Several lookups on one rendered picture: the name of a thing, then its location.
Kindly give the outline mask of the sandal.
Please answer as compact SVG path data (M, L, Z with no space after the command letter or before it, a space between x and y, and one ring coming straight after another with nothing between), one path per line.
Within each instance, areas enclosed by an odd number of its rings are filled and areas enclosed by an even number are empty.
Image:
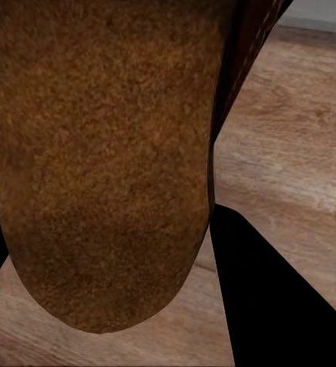
M293 0L0 0L0 225L86 333L163 310L215 207L214 143Z

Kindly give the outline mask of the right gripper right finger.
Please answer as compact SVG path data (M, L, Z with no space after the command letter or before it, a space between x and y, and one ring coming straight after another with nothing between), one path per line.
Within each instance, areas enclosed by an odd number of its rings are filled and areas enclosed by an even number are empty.
M236 210L210 221L236 367L336 367L336 310Z

